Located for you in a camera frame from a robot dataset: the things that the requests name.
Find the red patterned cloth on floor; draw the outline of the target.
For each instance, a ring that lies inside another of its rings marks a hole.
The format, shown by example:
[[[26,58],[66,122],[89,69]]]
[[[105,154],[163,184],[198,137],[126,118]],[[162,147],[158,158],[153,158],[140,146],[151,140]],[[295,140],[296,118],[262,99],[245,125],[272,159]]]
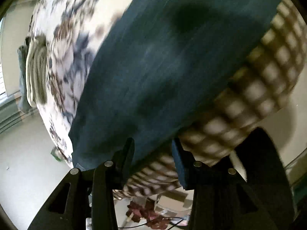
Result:
[[[132,200],[127,205],[127,208],[127,217],[135,223],[146,220],[145,225],[151,229],[167,229],[171,221],[154,211],[154,201],[151,199],[146,199],[145,205],[138,204]]]

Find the dark blue denim jeans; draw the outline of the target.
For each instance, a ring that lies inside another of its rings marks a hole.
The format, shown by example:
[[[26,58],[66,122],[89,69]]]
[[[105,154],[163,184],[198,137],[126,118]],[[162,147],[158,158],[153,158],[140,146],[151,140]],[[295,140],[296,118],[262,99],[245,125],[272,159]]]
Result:
[[[133,169],[206,110],[268,30],[280,0],[133,0],[100,46],[71,125],[93,169],[135,141]]]

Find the teal striped left curtain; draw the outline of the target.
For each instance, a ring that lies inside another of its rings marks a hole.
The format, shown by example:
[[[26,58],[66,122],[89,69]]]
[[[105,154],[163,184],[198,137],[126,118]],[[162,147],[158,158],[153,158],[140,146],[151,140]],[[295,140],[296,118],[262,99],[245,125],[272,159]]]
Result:
[[[25,113],[22,112],[18,107],[20,100],[21,94],[19,91],[9,96],[7,94],[1,95],[0,133],[3,133],[15,124],[24,121],[27,117],[38,113],[37,108],[31,108]]]

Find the folded grey-blue pants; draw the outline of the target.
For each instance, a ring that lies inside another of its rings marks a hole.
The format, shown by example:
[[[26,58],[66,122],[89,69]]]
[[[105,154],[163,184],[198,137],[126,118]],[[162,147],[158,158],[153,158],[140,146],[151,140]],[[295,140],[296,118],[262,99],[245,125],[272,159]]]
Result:
[[[28,103],[27,100],[27,90],[26,90],[26,58],[27,58],[27,54],[28,54],[28,49],[29,49],[29,44],[30,44],[30,37],[26,37],[24,44],[21,45],[18,50],[17,50],[17,54],[18,54],[18,61],[19,61],[19,90],[20,90],[20,94],[21,94],[21,98],[19,101],[19,109],[20,111],[22,111],[23,113],[26,113],[27,111],[29,111],[31,109],[30,104]]]

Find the folded beige pants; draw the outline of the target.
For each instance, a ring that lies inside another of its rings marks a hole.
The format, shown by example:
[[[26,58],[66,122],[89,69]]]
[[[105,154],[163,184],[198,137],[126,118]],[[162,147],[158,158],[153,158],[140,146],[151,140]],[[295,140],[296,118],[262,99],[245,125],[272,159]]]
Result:
[[[31,107],[47,102],[47,46],[45,35],[30,38],[26,57],[26,98]]]

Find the floral bed blanket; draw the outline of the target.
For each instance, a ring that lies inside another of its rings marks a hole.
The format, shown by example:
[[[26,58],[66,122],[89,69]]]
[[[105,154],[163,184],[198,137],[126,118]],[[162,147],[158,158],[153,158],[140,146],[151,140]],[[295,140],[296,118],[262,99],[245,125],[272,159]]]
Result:
[[[133,0],[39,0],[29,34],[45,35],[47,102],[37,104],[51,139],[69,167],[71,125],[100,46]],[[306,63],[306,22],[292,0],[280,0],[268,30],[227,86],[194,121],[179,129],[184,149],[213,166],[268,115],[285,106]],[[116,197],[151,196],[180,187],[171,141],[167,150],[129,171]]]

